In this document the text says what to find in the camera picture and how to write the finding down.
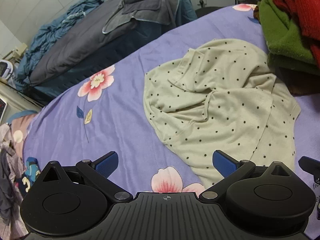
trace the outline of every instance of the blue comforter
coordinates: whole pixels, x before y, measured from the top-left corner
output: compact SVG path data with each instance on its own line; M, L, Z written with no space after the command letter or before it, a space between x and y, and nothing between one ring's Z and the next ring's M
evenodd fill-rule
M104 0L80 0L69 10L49 24L42 25L33 37L29 50L23 56L15 73L16 88L23 92L26 88L28 76L41 60L42 56L60 39L68 30L85 17L89 12L102 4Z

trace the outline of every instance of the red towel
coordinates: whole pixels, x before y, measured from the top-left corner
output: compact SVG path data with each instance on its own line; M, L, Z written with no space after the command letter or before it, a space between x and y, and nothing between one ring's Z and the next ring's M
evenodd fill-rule
M320 68L320 0L273 0L282 11L299 20L301 34L310 38L310 49Z

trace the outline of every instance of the clothing pile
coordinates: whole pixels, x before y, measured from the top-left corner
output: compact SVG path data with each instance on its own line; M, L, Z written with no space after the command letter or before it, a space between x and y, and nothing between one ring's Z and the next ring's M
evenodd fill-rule
M20 216L23 197L39 176L35 158L23 165L22 148L27 126L35 114L22 116L0 126L0 238L18 239L28 231Z
M313 75L320 76L320 0L262 0L257 10L268 65L281 67L291 93L319 93L320 77Z

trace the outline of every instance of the leaf print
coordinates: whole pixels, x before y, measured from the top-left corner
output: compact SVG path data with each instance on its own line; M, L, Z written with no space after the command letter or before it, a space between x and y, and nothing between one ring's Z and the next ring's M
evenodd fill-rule
M92 118L92 109L90 109L90 111L87 113L87 115L84 119L84 124L91 122L91 118Z
M77 116L83 119L83 111L77 106Z

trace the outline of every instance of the purple bedsheet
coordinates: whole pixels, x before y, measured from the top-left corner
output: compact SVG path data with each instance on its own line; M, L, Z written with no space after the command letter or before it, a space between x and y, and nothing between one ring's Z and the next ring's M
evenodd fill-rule
M169 166L178 171L183 188L200 182L191 169L160 142L148 123L142 103L144 75L164 62L183 57L189 48L195 49L215 38L245 40L267 52L261 26L253 18L252 10L244 12L227 7L171 30L118 62L111 74L114 82L102 90L98 100L88 102L87 96L77 95L84 83L81 82L45 107L29 128L24 158L37 158L42 169L50 160L74 165L82 159L95 160L116 151L119 167L110 179L133 195L152 191L152 177L159 169ZM302 111L295 124L296 162L303 155L318 158L319 99L319 95L297 98ZM77 107L84 112L84 117L92 109L90 123L84 125L84 120L77 116ZM313 184L312 176L303 172L298 164L295 172L317 196L320 194L320 187ZM157 183L159 177L153 180L153 189ZM319 225L313 213L306 233L311 238L317 237Z

